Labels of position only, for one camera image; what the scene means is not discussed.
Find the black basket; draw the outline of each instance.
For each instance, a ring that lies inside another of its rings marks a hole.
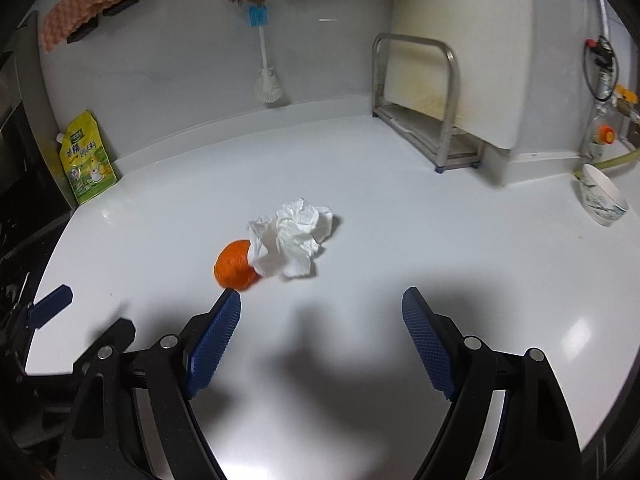
[[[83,23],[66,37],[67,43],[75,43],[82,40],[89,32],[98,28],[98,16],[92,17],[88,22]]]
[[[132,6],[133,4],[138,3],[139,0],[122,0],[121,2],[118,2],[115,5],[112,5],[111,7],[108,7],[107,9],[104,9],[102,11],[102,15],[103,16],[115,16],[116,14],[122,12],[124,9],[128,9],[130,6]]]

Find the white cutting board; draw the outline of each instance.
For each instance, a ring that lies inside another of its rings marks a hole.
[[[510,149],[529,81],[532,0],[396,0],[392,31],[435,38],[462,76],[456,125]],[[436,48],[393,42],[385,97],[442,119],[447,65]]]

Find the black cable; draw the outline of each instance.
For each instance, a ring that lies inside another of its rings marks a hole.
[[[616,78],[613,81],[613,85],[611,85],[611,92],[609,92],[609,94],[606,97],[598,97],[598,95],[596,94],[596,91],[593,89],[593,86],[591,86],[591,82],[589,81],[589,75],[587,74],[587,50],[589,48],[589,44],[586,41],[584,42],[584,48],[582,50],[582,72],[584,73],[584,80],[587,82],[587,87],[589,88],[589,92],[591,93],[593,98],[596,99],[596,101],[604,103],[609,99],[611,99],[611,96],[613,95],[613,92],[616,89],[616,85],[618,84],[618,79],[620,78],[620,70],[618,66],[618,56],[616,56],[616,53],[613,50],[613,47],[611,46],[607,38],[605,38],[603,35],[598,36],[598,41],[601,41],[601,40],[606,41],[607,44],[609,45],[609,48],[611,49],[611,53],[613,54],[613,61],[616,64],[615,65]]]

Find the metal screw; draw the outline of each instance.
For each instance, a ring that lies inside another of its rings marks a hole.
[[[545,355],[542,353],[542,350],[538,350],[537,348],[532,348],[531,350],[529,350],[529,357],[537,362],[542,362],[545,360]]]
[[[173,334],[166,335],[160,340],[160,346],[162,348],[173,348],[177,344],[178,338]]]
[[[103,346],[102,348],[100,348],[98,350],[98,358],[99,359],[106,359],[111,354],[113,354],[113,348],[111,348],[110,346]]]
[[[467,337],[465,338],[465,346],[470,350],[479,350],[482,346],[482,342],[477,337]]]

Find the yellow hose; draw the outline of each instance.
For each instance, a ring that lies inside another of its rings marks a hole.
[[[634,150],[632,152],[629,153],[625,153],[625,155],[620,155],[620,156],[616,156],[614,158],[610,158],[609,160],[603,160],[601,162],[596,162],[595,164],[592,164],[592,166],[594,168],[597,168],[598,170],[606,170],[607,168],[614,168],[615,166],[620,166],[621,164],[626,164],[628,162],[632,162],[634,160],[636,160],[636,158],[640,157],[640,148],[638,148],[637,150]],[[575,170],[574,171],[574,175],[577,178],[580,178],[582,176],[582,170]]]

